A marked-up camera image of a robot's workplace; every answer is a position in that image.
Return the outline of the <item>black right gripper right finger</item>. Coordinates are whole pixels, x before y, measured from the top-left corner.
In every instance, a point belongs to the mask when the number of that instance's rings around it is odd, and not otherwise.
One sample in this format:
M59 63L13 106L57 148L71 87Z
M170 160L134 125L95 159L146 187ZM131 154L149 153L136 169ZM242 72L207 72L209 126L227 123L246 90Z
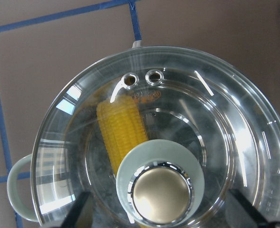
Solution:
M225 218L231 228L267 228L266 218L237 189L226 193Z

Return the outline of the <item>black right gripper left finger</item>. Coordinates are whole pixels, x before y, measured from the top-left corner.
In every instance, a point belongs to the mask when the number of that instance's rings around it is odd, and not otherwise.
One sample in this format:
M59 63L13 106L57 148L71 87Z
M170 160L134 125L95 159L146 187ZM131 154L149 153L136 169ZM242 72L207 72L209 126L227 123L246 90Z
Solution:
M69 213L60 225L61 228L90 228L92 226L92 194L80 193Z

